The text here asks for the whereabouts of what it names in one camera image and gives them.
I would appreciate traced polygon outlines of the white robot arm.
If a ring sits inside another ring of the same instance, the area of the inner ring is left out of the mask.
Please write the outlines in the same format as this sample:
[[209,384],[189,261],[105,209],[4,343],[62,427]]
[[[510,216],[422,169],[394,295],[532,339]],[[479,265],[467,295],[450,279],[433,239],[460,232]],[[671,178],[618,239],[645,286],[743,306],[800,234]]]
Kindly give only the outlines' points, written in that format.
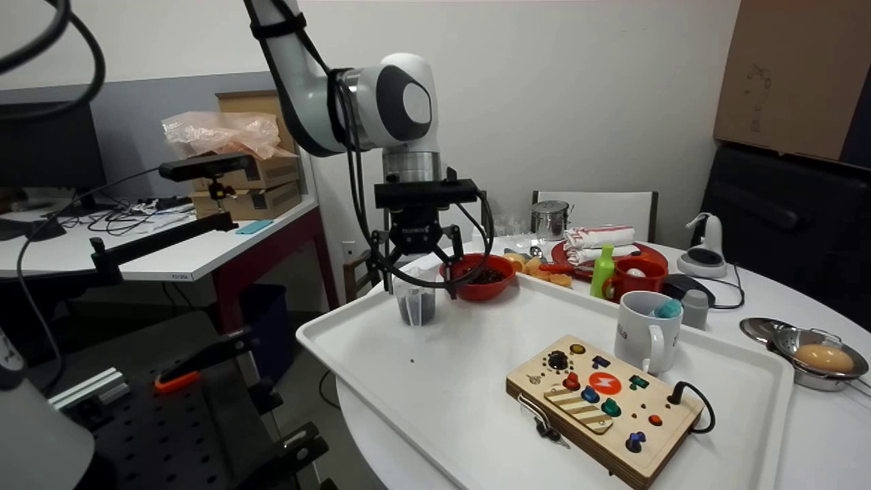
[[245,12],[296,144],[311,156],[347,156],[348,175],[360,173],[362,152],[381,152],[377,208],[388,232],[369,228],[360,182],[351,182],[371,265],[385,281],[458,295],[460,228],[445,227],[439,212],[475,203],[479,188],[441,166],[431,62],[394,53],[373,69],[333,69],[296,0],[245,0]]

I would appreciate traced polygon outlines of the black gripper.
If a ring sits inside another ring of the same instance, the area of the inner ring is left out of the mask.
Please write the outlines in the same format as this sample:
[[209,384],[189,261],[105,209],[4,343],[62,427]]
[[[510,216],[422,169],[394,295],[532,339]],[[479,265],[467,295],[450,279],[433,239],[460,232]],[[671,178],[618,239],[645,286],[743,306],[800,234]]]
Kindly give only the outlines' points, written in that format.
[[381,284],[385,292],[394,292],[394,260],[393,260],[393,246],[401,257],[416,257],[416,254],[433,254],[441,243],[441,238],[450,239],[452,254],[446,257],[446,275],[445,281],[450,299],[458,299],[458,273],[454,268],[460,265],[460,260],[467,257],[464,252],[464,238],[460,228],[445,228],[439,220],[439,209],[437,208],[401,208],[389,212],[393,227],[389,227],[389,238],[378,239],[378,271],[381,271]]

